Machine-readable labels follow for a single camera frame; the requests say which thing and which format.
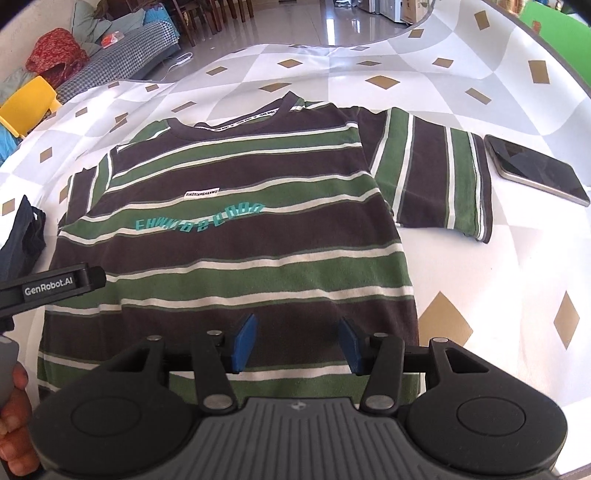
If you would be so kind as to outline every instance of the smartphone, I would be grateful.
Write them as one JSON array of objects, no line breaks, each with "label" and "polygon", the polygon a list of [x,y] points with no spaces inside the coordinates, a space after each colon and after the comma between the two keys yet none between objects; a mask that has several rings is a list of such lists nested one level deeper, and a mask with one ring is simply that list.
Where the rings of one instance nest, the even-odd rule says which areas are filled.
[{"label": "smartphone", "polygon": [[589,197],[570,165],[491,135],[484,140],[501,177],[589,206]]}]

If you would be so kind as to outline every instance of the black folded garment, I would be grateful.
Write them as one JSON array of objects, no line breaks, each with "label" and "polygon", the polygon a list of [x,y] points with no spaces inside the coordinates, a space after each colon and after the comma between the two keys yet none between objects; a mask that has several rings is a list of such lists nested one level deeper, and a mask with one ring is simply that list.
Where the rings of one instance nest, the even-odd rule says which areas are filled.
[{"label": "black folded garment", "polygon": [[22,198],[6,244],[0,249],[0,281],[14,280],[33,271],[45,248],[45,213]]}]

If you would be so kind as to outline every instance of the human hand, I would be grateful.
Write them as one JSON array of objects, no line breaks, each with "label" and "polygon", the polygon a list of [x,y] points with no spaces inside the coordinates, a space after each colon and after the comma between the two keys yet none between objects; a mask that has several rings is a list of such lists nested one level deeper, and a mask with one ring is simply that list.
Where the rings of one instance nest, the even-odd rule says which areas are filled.
[{"label": "human hand", "polygon": [[27,427],[32,412],[25,392],[29,377],[20,363],[12,371],[12,380],[15,388],[0,412],[0,458],[8,462],[12,473],[23,476],[37,470],[39,457],[33,450]]}]

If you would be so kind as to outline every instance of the white appliance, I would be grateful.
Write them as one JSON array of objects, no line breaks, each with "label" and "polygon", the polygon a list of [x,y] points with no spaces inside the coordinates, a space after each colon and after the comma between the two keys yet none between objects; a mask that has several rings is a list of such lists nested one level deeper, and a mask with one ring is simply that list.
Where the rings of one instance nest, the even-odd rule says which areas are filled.
[{"label": "white appliance", "polygon": [[361,10],[365,10],[366,12],[369,12],[371,14],[378,14],[380,13],[379,5],[381,1],[382,0],[359,0],[357,6]]},{"label": "white appliance", "polygon": [[379,0],[380,14],[393,22],[402,22],[402,0]]}]

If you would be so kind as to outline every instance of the phone screen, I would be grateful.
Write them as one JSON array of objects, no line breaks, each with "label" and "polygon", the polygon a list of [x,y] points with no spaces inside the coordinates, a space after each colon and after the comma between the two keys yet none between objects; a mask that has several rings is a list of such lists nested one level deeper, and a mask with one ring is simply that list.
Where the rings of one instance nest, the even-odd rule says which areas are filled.
[{"label": "phone screen", "polygon": [[507,140],[490,135],[485,139],[496,154],[501,168],[506,172],[589,201],[570,165]]}]

